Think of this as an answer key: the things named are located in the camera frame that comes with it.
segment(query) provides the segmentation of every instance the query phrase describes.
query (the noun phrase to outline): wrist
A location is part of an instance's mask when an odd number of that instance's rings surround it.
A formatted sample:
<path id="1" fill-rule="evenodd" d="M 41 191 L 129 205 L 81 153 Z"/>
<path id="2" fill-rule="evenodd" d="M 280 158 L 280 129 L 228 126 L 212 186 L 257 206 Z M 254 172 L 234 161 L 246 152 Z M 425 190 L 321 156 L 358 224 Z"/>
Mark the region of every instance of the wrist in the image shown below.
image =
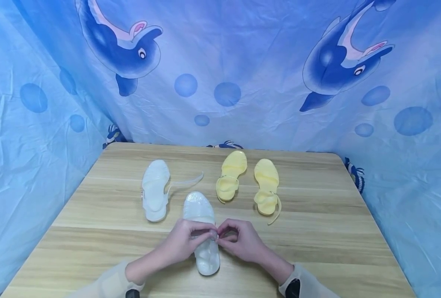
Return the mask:
<path id="1" fill-rule="evenodd" d="M 261 251 L 258 264 L 270 274 L 279 285 L 283 285 L 292 275 L 295 266 L 265 246 Z"/>
<path id="2" fill-rule="evenodd" d="M 164 269 L 168 265 L 165 258 L 157 250 L 153 250 L 146 255 L 132 261 L 126 266 L 125 275 L 129 282 L 142 285 L 149 276 Z"/>

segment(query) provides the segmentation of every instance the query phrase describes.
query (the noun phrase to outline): dolphin print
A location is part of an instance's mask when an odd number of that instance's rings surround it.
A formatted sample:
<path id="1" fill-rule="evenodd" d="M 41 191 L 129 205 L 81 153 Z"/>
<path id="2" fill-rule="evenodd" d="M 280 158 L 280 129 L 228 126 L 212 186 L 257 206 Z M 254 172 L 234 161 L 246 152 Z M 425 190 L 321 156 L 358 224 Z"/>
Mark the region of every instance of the dolphin print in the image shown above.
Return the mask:
<path id="1" fill-rule="evenodd" d="M 388 9 L 396 0 L 366 0 L 346 18 L 340 17 L 325 30 L 303 66 L 303 82 L 311 91 L 301 112 L 325 106 L 339 94 L 364 81 L 378 67 L 381 57 L 394 45 L 382 41 L 365 51 L 353 47 L 351 38 L 361 17 L 371 7 L 378 12 Z"/>
<path id="2" fill-rule="evenodd" d="M 88 46 L 101 63 L 116 73 L 120 95 L 133 94 L 138 79 L 160 62 L 161 51 L 154 39 L 162 34 L 162 29 L 141 21 L 126 32 L 104 16 L 96 0 L 75 0 L 75 5 Z"/>

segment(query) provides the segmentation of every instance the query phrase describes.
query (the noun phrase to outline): sweater sleeve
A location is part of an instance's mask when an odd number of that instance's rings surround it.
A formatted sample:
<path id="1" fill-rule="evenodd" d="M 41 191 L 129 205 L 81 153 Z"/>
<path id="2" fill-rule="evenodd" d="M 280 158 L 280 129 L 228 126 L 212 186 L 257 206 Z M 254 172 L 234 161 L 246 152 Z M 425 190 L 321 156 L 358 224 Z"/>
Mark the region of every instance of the sweater sleeve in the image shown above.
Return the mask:
<path id="1" fill-rule="evenodd" d="M 285 298 L 339 298 L 300 264 L 294 264 L 295 270 L 287 281 L 279 286 L 279 291 Z"/>
<path id="2" fill-rule="evenodd" d="M 127 262 L 123 262 L 114 266 L 103 273 L 94 283 L 68 295 L 67 298 L 124 298 L 130 289 L 141 291 L 144 284 L 138 286 L 127 281 L 125 275 L 127 264 Z"/>

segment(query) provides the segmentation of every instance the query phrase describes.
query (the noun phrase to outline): blue circle pattern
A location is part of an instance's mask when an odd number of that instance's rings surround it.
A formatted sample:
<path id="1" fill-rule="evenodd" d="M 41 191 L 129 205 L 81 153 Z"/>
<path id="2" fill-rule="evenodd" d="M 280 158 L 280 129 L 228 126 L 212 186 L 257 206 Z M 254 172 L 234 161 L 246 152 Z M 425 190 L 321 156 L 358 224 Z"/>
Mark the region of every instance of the blue circle pattern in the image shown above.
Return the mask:
<path id="1" fill-rule="evenodd" d="M 374 132 L 374 127 L 368 123 L 361 123 L 355 127 L 355 133 L 363 138 L 367 138 Z"/>
<path id="2" fill-rule="evenodd" d="M 194 122 L 197 126 L 208 126 L 211 120 L 207 115 L 198 115 L 194 117 Z"/>
<path id="3" fill-rule="evenodd" d="M 431 113 L 422 107 L 406 108 L 394 117 L 394 128 L 399 134 L 413 136 L 421 134 L 434 123 Z"/>
<path id="4" fill-rule="evenodd" d="M 197 79 L 189 73 L 184 73 L 174 81 L 174 90 L 179 96 L 192 96 L 197 91 Z"/>
<path id="5" fill-rule="evenodd" d="M 377 104 L 384 103 L 389 98 L 389 95 L 391 95 L 391 91 L 388 87 L 374 87 L 363 96 L 361 103 L 368 107 L 376 106 Z"/>
<path id="6" fill-rule="evenodd" d="M 85 129 L 85 119 L 77 114 L 70 116 L 70 127 L 74 132 L 82 132 Z"/>
<path id="7" fill-rule="evenodd" d="M 73 76 L 65 68 L 60 68 L 60 82 L 68 93 L 77 94 L 77 86 Z"/>
<path id="8" fill-rule="evenodd" d="M 20 88 L 20 99 L 27 110 L 43 113 L 47 110 L 48 99 L 45 92 L 35 84 L 25 84 Z"/>
<path id="9" fill-rule="evenodd" d="M 223 82 L 214 89 L 214 98 L 218 104 L 224 107 L 235 106 L 242 96 L 240 87 L 231 82 Z"/>

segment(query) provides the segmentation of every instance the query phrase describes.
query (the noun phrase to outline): blue curtain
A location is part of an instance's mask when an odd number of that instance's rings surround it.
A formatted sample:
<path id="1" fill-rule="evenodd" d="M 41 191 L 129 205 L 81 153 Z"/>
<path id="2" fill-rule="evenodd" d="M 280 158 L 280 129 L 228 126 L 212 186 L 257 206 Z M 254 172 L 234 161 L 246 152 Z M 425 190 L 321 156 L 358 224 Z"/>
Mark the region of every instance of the blue curtain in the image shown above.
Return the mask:
<path id="1" fill-rule="evenodd" d="M 441 1 L 0 0 L 0 292 L 126 140 L 334 152 L 441 297 Z"/>

